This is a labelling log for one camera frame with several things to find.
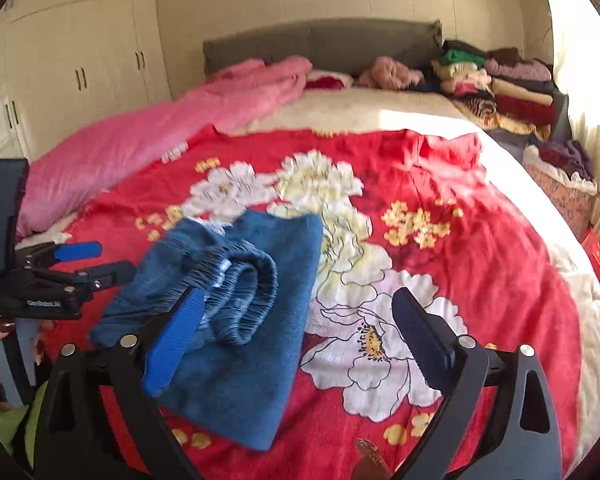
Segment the cream bed sheet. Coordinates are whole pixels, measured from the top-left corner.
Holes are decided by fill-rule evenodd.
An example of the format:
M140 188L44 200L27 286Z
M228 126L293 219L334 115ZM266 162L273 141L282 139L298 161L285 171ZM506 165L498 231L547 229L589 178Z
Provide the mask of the cream bed sheet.
M171 425L217 477L343 476L352 442L400 463L442 397L390 313L407 287L458 334L530 344L556 408L562 470L600 436L600 283L584 248L479 107L418 92L200 87L56 141L31 168L17 235L95 237L138 260L178 222L258 228L311 293L240 356L188 378Z

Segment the pink quilt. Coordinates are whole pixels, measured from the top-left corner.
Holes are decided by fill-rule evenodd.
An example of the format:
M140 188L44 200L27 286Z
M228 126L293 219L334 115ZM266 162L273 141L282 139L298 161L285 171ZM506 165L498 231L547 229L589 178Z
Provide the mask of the pink quilt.
M312 63L291 55L247 60L209 76L175 102L93 122L33 162L17 237L48 230L106 188L143 169L205 126L231 132L302 95Z

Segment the purple clothes in basket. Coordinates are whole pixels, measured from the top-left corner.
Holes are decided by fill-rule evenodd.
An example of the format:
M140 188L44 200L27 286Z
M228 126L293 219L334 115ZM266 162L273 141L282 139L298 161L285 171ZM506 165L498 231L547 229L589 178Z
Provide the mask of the purple clothes in basket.
M545 142L539 146L539 155L543 162L564 170L569 177L576 172L583 180L594 180L590 156L577 140Z

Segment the floral laundry basket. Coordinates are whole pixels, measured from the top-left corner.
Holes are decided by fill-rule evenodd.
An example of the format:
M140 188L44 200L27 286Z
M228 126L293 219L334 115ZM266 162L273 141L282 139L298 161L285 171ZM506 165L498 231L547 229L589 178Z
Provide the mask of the floral laundry basket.
M522 154L522 166L550 199L578 241L584 239L591 220L598 189L595 181L584 180L574 172L571 176L549 162L544 162L535 145Z

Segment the white wardrobe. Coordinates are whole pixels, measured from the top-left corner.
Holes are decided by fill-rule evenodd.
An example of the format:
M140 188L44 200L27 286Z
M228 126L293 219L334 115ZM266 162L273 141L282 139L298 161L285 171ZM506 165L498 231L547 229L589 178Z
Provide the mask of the white wardrobe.
M35 160L79 128L170 100L156 0L6 0L0 158Z

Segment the red floral blanket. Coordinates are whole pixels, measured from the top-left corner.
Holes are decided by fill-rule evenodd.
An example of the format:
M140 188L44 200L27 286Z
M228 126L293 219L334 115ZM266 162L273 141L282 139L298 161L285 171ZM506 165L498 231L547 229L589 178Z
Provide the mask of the red floral blanket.
M279 304L245 347L202 348L164 414L209 479L344 479L370 440L396 467L440 405L391 314L411 289L454 332L538 352L562 460L578 435L580 321L539 234L486 180L478 136L411 130L201 130L94 197L71 223L105 261L238 237L279 268Z

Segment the blue denim pants lace hem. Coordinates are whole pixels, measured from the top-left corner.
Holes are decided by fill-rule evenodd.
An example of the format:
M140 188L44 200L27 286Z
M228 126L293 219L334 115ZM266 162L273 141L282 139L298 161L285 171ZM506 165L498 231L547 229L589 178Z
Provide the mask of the blue denim pants lace hem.
M322 237L316 214L185 218L102 311L91 344L109 348L170 315L149 346L144 390L181 418L266 451L294 382Z

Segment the stack of folded clothes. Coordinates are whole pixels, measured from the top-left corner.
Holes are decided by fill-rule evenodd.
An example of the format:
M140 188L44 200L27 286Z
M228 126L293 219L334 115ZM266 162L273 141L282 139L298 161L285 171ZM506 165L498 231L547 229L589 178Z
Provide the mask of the stack of folded clothes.
M550 140L565 97L544 62L516 48L484 52L449 40L431 68L439 92L481 129Z

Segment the pink crumpled garment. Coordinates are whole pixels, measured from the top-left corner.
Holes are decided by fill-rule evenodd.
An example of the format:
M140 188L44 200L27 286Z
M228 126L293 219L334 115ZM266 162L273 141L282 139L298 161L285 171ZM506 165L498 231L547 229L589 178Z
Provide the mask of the pink crumpled garment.
M424 82L425 76L420 70L408 68L390 56L380 56L371 68L358 77L356 84L362 88L401 91L418 87Z

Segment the grey headboard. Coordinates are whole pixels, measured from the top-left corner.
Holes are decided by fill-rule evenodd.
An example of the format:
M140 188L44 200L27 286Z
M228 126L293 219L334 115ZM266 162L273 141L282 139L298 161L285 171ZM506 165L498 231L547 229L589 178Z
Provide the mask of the grey headboard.
M307 58L317 70L358 76L380 56L408 67L426 65L440 55L442 44L440 21L320 18L207 39L202 53L207 76L248 58L272 64L291 55Z

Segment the dark red garment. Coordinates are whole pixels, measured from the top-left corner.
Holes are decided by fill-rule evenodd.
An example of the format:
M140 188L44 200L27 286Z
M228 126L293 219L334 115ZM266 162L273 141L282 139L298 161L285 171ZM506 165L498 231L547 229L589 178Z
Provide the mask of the dark red garment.
M355 79L345 73L311 70L306 74L306 90L342 90L351 88Z

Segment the green fleece clothing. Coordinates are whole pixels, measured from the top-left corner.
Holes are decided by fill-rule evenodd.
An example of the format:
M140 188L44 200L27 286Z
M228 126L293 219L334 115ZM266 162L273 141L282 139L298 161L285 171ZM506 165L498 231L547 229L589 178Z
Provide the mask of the green fleece clothing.
M38 419L48 382L43 382L33 402L23 408L0 409L0 442L22 469L32 471Z

